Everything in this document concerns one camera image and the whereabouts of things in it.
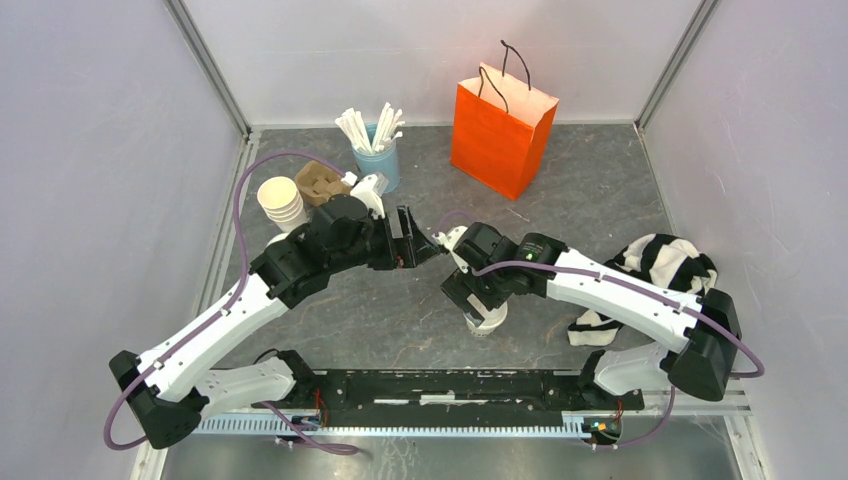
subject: red wire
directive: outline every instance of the red wire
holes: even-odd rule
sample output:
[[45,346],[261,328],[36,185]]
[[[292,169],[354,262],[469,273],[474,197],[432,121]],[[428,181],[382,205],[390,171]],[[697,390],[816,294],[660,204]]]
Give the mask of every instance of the red wire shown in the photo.
[[324,414],[321,416],[321,426],[326,427],[330,424],[330,409],[327,408],[327,404],[324,403],[324,400],[321,397],[318,397],[321,401],[321,406],[324,407]]
[[621,398],[618,399],[618,409],[615,411],[615,417],[613,417],[612,421],[617,422],[621,416],[624,415],[624,403],[621,401]]

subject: metal frame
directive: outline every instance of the metal frame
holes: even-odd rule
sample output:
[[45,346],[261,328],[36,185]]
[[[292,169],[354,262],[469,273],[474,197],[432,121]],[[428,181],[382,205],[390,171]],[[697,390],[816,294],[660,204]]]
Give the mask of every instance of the metal frame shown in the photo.
[[[283,414],[292,419],[295,415],[310,415],[313,411],[286,410]],[[354,437],[439,437],[439,438],[589,438],[580,426],[583,417],[563,415],[561,426],[537,427],[324,427],[304,431],[310,436]],[[192,435],[294,435],[294,432],[277,415],[268,410],[229,412],[200,422]]]
[[144,442],[138,447],[130,480],[159,480],[165,471],[165,460],[168,458],[168,449],[156,450],[149,442]]
[[[221,298],[224,292],[224,277],[226,276],[226,265],[230,262],[232,256],[233,243],[235,242],[236,232],[233,227],[233,211],[232,198],[236,189],[238,179],[244,174],[244,171],[256,161],[256,152],[259,149],[259,138],[262,136],[261,131],[254,131],[250,134],[244,148],[241,150],[236,168],[233,172],[233,178],[227,190],[224,205],[221,208],[221,219],[218,222],[218,234],[216,236],[215,247],[212,253],[212,259],[209,261],[206,272],[206,283],[203,286],[203,291],[200,295],[200,300],[194,312],[200,314],[213,302]],[[244,199],[247,195],[247,189],[242,191],[242,196],[239,199],[239,208],[244,205]]]
[[766,480],[771,476],[763,462],[765,458],[754,417],[724,417],[727,434],[736,456],[742,480]]
[[244,117],[238,103],[236,103],[236,99],[227,86],[227,82],[218,69],[218,65],[215,64],[215,59],[212,58],[209,47],[206,46],[203,37],[200,36],[197,25],[192,20],[185,3],[182,0],[163,0],[163,2],[174,17],[174,21],[177,23],[191,52],[200,64],[201,70],[203,70],[203,73],[215,90],[215,94],[224,104],[224,108],[233,121],[233,125],[241,132],[242,136],[247,138],[251,131],[250,124]]
[[686,26],[683,36],[680,37],[677,47],[675,47],[665,69],[662,74],[660,74],[659,80],[657,80],[656,85],[654,85],[654,89],[648,96],[645,106],[642,107],[642,111],[636,118],[635,125],[637,129],[643,130],[651,121],[651,117],[654,116],[660,102],[662,102],[665,94],[668,92],[669,87],[672,83],[674,83],[674,79],[677,78],[677,74],[680,72],[680,67],[686,61],[686,58],[692,51],[692,47],[695,45],[695,42],[698,41],[698,37],[701,36],[704,25],[706,25],[710,20],[710,17],[712,17],[718,3],[719,0],[701,0],[698,8],[695,9],[695,14],[689,21],[689,25]]

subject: blue cup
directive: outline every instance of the blue cup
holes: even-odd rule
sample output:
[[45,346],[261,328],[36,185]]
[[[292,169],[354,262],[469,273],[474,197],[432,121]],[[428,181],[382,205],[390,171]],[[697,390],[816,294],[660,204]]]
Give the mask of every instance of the blue cup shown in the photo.
[[[377,132],[377,125],[369,123],[365,125],[365,132],[368,133],[368,140],[373,142],[374,134]],[[356,165],[362,176],[380,172],[389,180],[389,186],[383,193],[389,193],[397,188],[400,183],[400,168],[397,162],[397,142],[393,141],[386,150],[376,154],[368,155],[353,149],[353,155],[356,157]]]

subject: striped cloth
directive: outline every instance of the striped cloth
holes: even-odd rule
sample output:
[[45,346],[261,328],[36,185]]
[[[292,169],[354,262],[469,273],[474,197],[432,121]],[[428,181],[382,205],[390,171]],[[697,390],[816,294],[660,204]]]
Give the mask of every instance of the striped cloth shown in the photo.
[[[713,261],[691,242],[662,233],[645,235],[604,265],[658,287],[696,295],[707,293],[718,278]],[[568,326],[568,341],[574,346],[603,347],[615,340],[622,326],[588,310]]]

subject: white cup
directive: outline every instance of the white cup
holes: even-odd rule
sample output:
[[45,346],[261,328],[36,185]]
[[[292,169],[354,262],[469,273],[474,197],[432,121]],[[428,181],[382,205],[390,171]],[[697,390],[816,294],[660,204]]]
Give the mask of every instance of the white cup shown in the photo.
[[266,180],[256,192],[259,205],[283,232],[291,232],[306,223],[306,210],[303,197],[294,181],[287,177],[274,177]]

